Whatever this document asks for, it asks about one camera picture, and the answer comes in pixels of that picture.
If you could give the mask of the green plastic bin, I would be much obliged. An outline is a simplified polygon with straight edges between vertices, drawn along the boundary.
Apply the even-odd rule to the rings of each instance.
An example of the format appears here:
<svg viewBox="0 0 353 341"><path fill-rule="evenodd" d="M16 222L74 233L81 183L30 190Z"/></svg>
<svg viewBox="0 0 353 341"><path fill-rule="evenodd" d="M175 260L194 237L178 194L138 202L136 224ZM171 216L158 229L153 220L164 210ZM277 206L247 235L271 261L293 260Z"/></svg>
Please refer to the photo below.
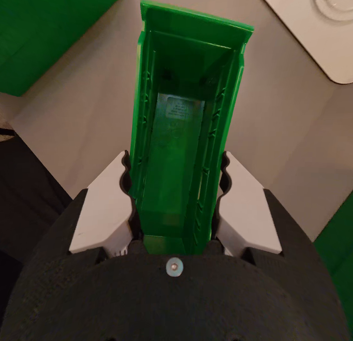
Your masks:
<svg viewBox="0 0 353 341"><path fill-rule="evenodd" d="M329 220L314 245L333 280L352 275L353 192Z"/></svg>
<svg viewBox="0 0 353 341"><path fill-rule="evenodd" d="M117 0L0 0L0 91L22 96Z"/></svg>
<svg viewBox="0 0 353 341"><path fill-rule="evenodd" d="M200 254L254 27L148 0L140 13L130 194L148 253Z"/></svg>

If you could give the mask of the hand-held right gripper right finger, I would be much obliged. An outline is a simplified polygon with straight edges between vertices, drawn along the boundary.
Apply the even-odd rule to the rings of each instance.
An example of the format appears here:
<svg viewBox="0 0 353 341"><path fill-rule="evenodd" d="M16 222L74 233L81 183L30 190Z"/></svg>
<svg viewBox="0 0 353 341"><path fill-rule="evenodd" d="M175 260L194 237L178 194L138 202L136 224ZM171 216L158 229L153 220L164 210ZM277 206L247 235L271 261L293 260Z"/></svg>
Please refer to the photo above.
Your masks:
<svg viewBox="0 0 353 341"><path fill-rule="evenodd" d="M228 151L222 155L221 172L212 239L220 241L227 256L241 257L247 248L280 254L263 185Z"/></svg>

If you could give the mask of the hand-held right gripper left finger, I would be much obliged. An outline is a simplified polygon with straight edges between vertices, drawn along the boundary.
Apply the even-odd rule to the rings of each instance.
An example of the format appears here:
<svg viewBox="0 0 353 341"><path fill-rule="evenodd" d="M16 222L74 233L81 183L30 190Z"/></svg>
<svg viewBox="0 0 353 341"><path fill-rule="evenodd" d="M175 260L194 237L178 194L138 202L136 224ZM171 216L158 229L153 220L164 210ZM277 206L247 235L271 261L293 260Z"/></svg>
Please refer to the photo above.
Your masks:
<svg viewBox="0 0 353 341"><path fill-rule="evenodd" d="M129 152L124 150L88 186L70 253L103 248L109 258L127 254L135 214L130 168Z"/></svg>

